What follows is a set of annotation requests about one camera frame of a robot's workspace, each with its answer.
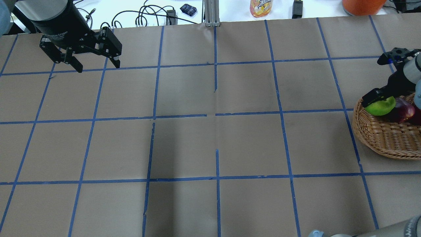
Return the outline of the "woven wicker basket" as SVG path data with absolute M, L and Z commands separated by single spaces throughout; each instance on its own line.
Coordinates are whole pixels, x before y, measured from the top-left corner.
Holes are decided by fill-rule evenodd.
M 400 160 L 421 159 L 421 127 L 407 121 L 391 122 L 387 116 L 375 117 L 356 102 L 352 130 L 358 140 L 379 155 Z

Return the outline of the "dark blue small pouch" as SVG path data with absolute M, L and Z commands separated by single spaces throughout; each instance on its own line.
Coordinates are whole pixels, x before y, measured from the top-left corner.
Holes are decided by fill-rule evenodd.
M 180 10 L 185 15 L 188 15 L 189 17 L 193 17 L 198 12 L 197 8 L 194 6 L 191 6 L 189 4 L 184 4 L 180 7 Z

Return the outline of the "yellow juice bottle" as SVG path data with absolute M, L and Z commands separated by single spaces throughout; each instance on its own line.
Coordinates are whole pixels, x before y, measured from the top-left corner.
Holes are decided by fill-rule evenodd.
M 249 9 L 254 18 L 261 18 L 267 16 L 271 12 L 272 6 L 272 0 L 251 0 Z

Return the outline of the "orange cylindrical container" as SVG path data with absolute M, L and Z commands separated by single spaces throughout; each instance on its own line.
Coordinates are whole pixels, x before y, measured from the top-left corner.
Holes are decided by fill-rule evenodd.
M 349 15 L 376 15 L 386 0 L 342 0 L 343 10 Z

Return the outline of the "green apple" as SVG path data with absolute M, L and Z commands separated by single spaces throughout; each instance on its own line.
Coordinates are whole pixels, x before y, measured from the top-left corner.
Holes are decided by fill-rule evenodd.
M 390 113 L 396 105 L 396 100 L 393 96 L 388 97 L 385 100 L 376 101 L 371 103 L 364 109 L 373 116 L 384 116 Z

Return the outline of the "dark red apple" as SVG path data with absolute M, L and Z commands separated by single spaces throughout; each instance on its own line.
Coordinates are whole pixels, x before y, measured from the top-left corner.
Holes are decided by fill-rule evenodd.
M 388 119 L 395 123 L 404 123 L 415 115 L 415 107 L 403 98 L 395 99 L 395 106 L 388 114 Z

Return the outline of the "aluminium side frame post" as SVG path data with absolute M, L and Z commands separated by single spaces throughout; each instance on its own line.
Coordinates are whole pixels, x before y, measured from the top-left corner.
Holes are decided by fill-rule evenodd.
M 207 27 L 219 27 L 219 0 L 203 0 L 204 24 Z

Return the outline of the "black power adapter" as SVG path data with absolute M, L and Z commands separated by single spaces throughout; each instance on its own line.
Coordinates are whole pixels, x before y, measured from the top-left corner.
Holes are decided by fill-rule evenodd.
M 302 16 L 303 16 L 303 1 L 302 0 L 294 0 L 291 18 L 292 19 L 302 18 Z

